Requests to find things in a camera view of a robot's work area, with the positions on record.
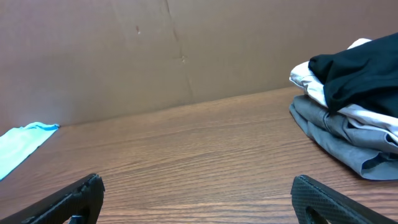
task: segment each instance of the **white shirt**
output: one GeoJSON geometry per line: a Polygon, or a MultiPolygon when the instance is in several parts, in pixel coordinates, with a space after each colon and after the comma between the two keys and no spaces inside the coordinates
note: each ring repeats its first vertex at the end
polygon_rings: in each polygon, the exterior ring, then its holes
{"type": "MultiPolygon", "coordinates": [[[[369,42],[361,38],[354,42],[349,49],[369,42]]],[[[324,107],[326,105],[323,85],[318,78],[308,69],[308,62],[301,63],[293,68],[289,80],[304,90],[304,93],[324,107]]],[[[398,142],[398,118],[369,111],[359,105],[350,104],[338,111],[347,116],[348,121],[359,129],[384,131],[398,142]]]]}

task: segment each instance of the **gray fabric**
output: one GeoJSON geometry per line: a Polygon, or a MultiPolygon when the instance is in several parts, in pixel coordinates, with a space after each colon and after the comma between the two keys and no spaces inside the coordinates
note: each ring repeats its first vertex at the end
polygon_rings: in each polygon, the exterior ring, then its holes
{"type": "Polygon", "coordinates": [[[361,177],[370,180],[398,179],[398,158],[394,159],[395,154],[353,146],[344,139],[340,139],[307,121],[297,112],[294,104],[291,104],[289,110],[296,123],[310,139],[352,168],[361,177]]]}
{"type": "Polygon", "coordinates": [[[307,121],[333,135],[347,140],[354,146],[398,153],[398,145],[387,133],[376,130],[358,129],[350,125],[346,116],[330,114],[328,110],[307,95],[293,100],[296,111],[307,121]]]}

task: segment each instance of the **stack of clothes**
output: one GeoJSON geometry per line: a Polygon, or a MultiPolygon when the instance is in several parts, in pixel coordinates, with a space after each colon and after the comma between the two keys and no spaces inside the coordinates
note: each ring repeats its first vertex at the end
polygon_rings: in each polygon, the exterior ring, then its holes
{"type": "Polygon", "coordinates": [[[361,177],[398,179],[398,33],[297,65],[290,112],[305,134],[361,177]]]}

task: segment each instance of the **black fabric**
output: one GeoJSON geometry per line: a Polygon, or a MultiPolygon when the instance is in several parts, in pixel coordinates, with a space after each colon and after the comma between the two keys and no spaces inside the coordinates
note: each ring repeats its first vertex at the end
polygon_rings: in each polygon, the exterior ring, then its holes
{"type": "Polygon", "coordinates": [[[398,118],[398,33],[310,59],[332,112],[355,103],[398,118]]]}

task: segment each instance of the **light blue cloth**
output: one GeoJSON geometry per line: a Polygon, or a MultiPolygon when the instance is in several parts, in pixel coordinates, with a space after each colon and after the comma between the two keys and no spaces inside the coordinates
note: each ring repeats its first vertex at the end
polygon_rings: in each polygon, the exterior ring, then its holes
{"type": "Polygon", "coordinates": [[[47,140],[59,125],[40,122],[26,127],[12,128],[0,137],[0,180],[32,154],[47,140]]]}

